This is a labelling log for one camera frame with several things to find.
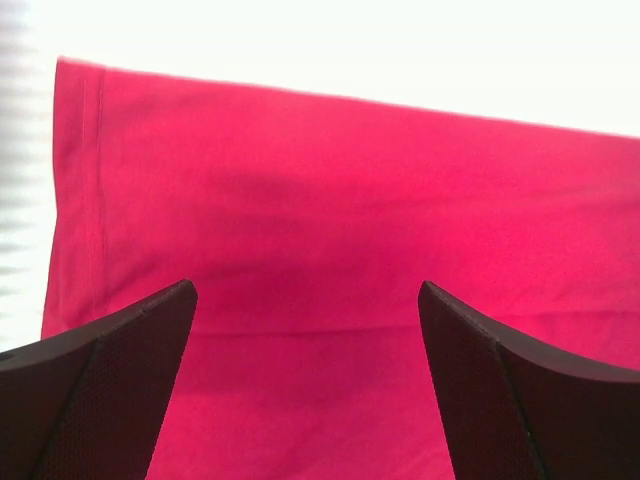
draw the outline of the black object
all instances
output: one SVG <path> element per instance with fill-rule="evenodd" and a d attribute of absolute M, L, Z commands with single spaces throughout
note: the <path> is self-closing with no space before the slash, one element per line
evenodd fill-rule
<path fill-rule="evenodd" d="M 0 354 L 0 480 L 142 480 L 196 306 L 182 281 Z"/>
<path fill-rule="evenodd" d="M 542 343 L 431 283 L 419 308 L 457 480 L 640 478 L 640 372 Z"/>

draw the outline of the pink fabric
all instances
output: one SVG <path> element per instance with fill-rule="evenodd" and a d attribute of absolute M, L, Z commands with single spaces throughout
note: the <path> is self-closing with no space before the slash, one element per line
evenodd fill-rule
<path fill-rule="evenodd" d="M 44 336 L 199 291 L 151 480 L 451 479 L 425 279 L 640 368 L 636 139 L 62 61 L 54 172 Z"/>

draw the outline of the magenta cloth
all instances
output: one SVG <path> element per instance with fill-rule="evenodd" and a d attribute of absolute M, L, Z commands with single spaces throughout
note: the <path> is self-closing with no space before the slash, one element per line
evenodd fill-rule
<path fill-rule="evenodd" d="M 452 479 L 425 279 L 640 368 L 637 139 L 61 61 L 54 173 L 45 337 L 199 291 L 150 480 Z"/>

